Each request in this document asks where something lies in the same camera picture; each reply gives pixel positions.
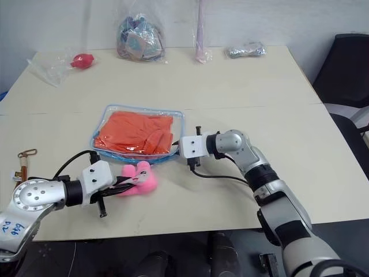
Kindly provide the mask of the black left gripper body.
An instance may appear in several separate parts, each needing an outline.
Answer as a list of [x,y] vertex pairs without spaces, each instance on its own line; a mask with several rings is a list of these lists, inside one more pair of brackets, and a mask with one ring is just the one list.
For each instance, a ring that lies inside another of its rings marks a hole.
[[113,196],[117,194],[116,185],[119,183],[119,178],[116,178],[113,181],[112,185],[108,185],[106,188],[99,189],[97,192],[94,192],[90,197],[91,204],[97,204],[99,209],[100,218],[107,216],[106,206],[104,203],[104,198]]

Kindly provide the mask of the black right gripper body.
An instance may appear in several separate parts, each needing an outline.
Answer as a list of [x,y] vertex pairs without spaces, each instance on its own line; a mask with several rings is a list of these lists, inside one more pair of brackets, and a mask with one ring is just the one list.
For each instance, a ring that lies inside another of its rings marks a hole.
[[[195,128],[196,128],[197,135],[200,136],[202,134],[201,126],[196,126]],[[189,166],[191,171],[194,171],[196,167],[201,165],[199,157],[187,159],[187,165]]]

